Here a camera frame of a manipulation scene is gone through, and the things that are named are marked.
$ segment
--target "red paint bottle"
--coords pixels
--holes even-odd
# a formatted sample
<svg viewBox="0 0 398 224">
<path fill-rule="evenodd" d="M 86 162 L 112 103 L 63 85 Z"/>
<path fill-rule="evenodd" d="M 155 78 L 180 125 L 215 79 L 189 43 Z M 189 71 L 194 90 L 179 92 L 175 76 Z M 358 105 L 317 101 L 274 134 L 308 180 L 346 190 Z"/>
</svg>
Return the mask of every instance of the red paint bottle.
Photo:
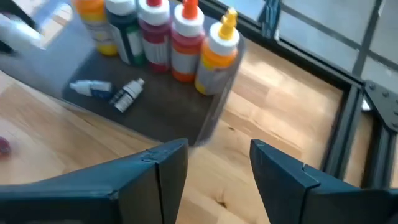
<svg viewBox="0 0 398 224">
<path fill-rule="evenodd" d="M 180 82 L 193 82 L 205 38 L 205 15 L 198 0 L 184 0 L 174 10 L 172 24 L 172 75 Z"/>
<path fill-rule="evenodd" d="M 168 0 L 139 0 L 142 45 L 153 71 L 170 68 L 170 5 Z"/>
</svg>

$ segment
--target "black plastic part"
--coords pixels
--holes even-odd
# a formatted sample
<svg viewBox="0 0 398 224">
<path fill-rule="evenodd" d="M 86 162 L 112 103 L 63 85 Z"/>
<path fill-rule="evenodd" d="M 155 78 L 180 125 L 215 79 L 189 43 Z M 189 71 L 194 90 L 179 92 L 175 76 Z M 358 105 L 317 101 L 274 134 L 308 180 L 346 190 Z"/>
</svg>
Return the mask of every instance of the black plastic part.
<svg viewBox="0 0 398 224">
<path fill-rule="evenodd" d="M 387 189 L 391 184 L 391 172 L 394 166 L 396 134 L 386 129 L 382 123 L 375 121 L 372 136 L 361 187 Z"/>
<path fill-rule="evenodd" d="M 398 132 L 398 95 L 372 81 L 366 81 L 364 89 L 369 103 L 384 125 Z"/>
<path fill-rule="evenodd" d="M 188 141 L 179 139 L 33 184 L 0 186 L 0 220 L 172 224 L 187 161 Z"/>
<path fill-rule="evenodd" d="M 342 180 L 348 165 L 351 146 L 361 115 L 363 92 L 352 86 L 340 104 L 328 148 L 323 159 L 322 171 Z"/>
<path fill-rule="evenodd" d="M 272 224 L 380 224 L 395 220 L 398 190 L 362 190 L 252 140 L 254 178 Z"/>
<path fill-rule="evenodd" d="M 250 160 L 272 224 L 300 223 L 308 189 L 320 183 L 303 172 L 304 164 L 260 140 L 252 140 Z"/>
</svg>

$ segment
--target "wooden surface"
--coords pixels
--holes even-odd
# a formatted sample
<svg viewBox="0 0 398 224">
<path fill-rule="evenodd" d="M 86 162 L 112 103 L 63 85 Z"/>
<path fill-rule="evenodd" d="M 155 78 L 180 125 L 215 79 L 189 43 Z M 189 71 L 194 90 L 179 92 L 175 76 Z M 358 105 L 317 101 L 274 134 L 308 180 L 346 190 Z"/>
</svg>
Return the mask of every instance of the wooden surface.
<svg viewBox="0 0 398 224">
<path fill-rule="evenodd" d="M 212 139 L 192 149 L 177 223 L 269 223 L 251 172 L 251 139 L 320 166 L 342 92 L 246 42 L 248 51 Z M 364 115 L 355 136 L 346 175 L 354 185 L 361 179 L 371 124 Z M 0 160 L 0 184 L 46 179 L 158 144 L 64 107 L 3 73 L 0 127 L 13 148 Z"/>
</svg>

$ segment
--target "small tube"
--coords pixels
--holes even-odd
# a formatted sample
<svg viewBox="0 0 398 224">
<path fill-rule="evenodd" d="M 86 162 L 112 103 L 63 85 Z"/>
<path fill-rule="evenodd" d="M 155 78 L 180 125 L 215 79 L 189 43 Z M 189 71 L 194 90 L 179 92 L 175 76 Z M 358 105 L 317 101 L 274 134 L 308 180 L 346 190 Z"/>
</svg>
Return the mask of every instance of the small tube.
<svg viewBox="0 0 398 224">
<path fill-rule="evenodd" d="M 129 82 L 113 96 L 109 104 L 124 113 L 142 92 L 144 84 L 145 82 L 141 78 Z"/>
<path fill-rule="evenodd" d="M 110 99 L 113 92 L 112 83 L 97 80 L 78 80 L 69 83 L 69 87 L 79 94 L 101 99 Z"/>
</svg>

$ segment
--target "paint bottle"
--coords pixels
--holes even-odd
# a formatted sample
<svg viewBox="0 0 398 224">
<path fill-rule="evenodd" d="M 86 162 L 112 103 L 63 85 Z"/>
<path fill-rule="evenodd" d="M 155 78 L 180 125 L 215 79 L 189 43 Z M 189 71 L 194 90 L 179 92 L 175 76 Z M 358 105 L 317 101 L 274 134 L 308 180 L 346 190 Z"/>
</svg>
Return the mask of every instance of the paint bottle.
<svg viewBox="0 0 398 224">
<path fill-rule="evenodd" d="M 138 0 L 145 56 L 155 72 L 170 68 L 169 0 Z"/>
<path fill-rule="evenodd" d="M 238 54 L 237 17 L 238 13 L 229 8 L 221 22 L 211 25 L 209 35 L 203 41 L 195 88 L 204 95 L 221 93 L 230 75 L 227 68 Z"/>
<path fill-rule="evenodd" d="M 105 0 L 106 18 L 121 60 L 130 65 L 145 61 L 135 0 Z"/>
<path fill-rule="evenodd" d="M 172 75 L 181 82 L 193 82 L 205 38 L 205 15 L 198 0 L 184 0 L 174 10 L 172 24 Z"/>
<path fill-rule="evenodd" d="M 104 0 L 74 0 L 73 3 L 95 41 L 97 50 L 104 55 L 116 55 L 118 51 L 106 21 Z"/>
<path fill-rule="evenodd" d="M 124 113 L 142 92 L 144 83 L 145 82 L 141 78 L 129 82 L 113 96 L 109 104 L 118 111 Z"/>
<path fill-rule="evenodd" d="M 41 49 L 41 35 L 18 17 L 0 14 L 0 41 L 16 52 Z"/>
<path fill-rule="evenodd" d="M 113 93 L 112 83 L 97 80 L 78 80 L 69 83 L 69 87 L 79 94 L 101 99 L 110 99 Z"/>
</svg>

